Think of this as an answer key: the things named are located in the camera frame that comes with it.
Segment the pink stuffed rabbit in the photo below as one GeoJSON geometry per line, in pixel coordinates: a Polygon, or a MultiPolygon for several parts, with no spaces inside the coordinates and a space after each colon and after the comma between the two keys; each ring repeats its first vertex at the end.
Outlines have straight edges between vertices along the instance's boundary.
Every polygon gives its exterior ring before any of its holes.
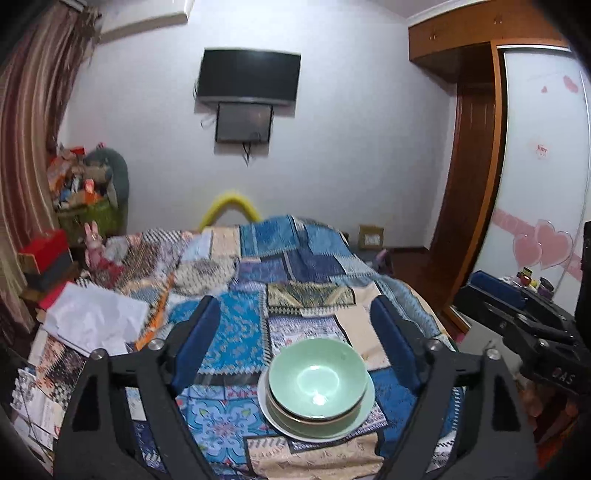
{"type": "Polygon", "coordinates": [[[96,222],[92,222],[92,228],[88,223],[85,223],[84,231],[86,232],[86,266],[89,270],[97,270],[103,260],[103,253],[105,252],[103,238],[99,235],[99,226],[96,222]]]}

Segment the cable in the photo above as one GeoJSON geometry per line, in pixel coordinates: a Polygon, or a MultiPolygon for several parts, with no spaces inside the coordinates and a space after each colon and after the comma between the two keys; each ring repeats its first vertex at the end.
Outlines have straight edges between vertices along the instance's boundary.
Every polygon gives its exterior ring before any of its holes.
{"type": "Polygon", "coordinates": [[[203,129],[209,128],[210,126],[214,125],[216,121],[217,121],[217,115],[215,113],[210,113],[205,118],[202,118],[202,120],[200,122],[201,128],[203,128],[203,129]],[[204,125],[203,122],[208,119],[209,119],[209,122],[204,125]]]}
{"type": "Polygon", "coordinates": [[[243,143],[242,149],[244,150],[244,153],[242,154],[242,158],[244,160],[244,163],[246,163],[246,166],[249,166],[250,162],[251,162],[252,143],[248,142],[248,150],[246,149],[246,143],[243,143]]]}
{"type": "MultiPolygon", "coordinates": [[[[199,79],[195,80],[195,83],[193,85],[193,98],[195,99],[195,101],[197,102],[197,84],[199,82],[199,79]]],[[[199,122],[201,124],[201,128],[206,129],[209,128],[210,126],[214,125],[216,120],[217,120],[217,106],[211,106],[208,105],[207,103],[203,103],[200,102],[203,105],[207,106],[208,108],[210,108],[212,110],[212,113],[208,114],[206,117],[202,118],[201,121],[199,122]]]]}

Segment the stacked bowl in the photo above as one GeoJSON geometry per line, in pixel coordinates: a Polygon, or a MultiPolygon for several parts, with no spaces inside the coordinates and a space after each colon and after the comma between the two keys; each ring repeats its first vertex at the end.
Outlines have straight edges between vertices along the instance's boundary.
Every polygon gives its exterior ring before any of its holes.
{"type": "Polygon", "coordinates": [[[374,406],[375,389],[363,359],[348,344],[311,338],[273,359],[259,379],[258,400],[280,432],[328,443],[361,426],[374,406]]]}

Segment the wooden floor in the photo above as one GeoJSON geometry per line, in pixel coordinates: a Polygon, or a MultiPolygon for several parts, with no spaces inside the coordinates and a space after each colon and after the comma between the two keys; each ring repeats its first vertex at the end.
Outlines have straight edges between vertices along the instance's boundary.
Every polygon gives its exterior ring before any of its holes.
{"type": "Polygon", "coordinates": [[[452,290],[453,278],[433,262],[427,250],[393,250],[390,253],[393,276],[414,288],[431,305],[443,326],[456,339],[461,334],[460,329],[441,314],[452,290]]]}

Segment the green basket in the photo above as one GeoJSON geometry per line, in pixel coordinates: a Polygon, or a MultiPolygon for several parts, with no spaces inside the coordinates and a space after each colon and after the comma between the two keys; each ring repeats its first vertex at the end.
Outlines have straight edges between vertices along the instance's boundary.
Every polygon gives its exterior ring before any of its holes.
{"type": "Polygon", "coordinates": [[[60,227],[66,231],[71,247],[84,244],[84,224],[95,221],[103,238],[118,235],[123,218],[120,210],[115,209],[108,199],[102,199],[92,205],[83,205],[57,212],[60,227]]]}

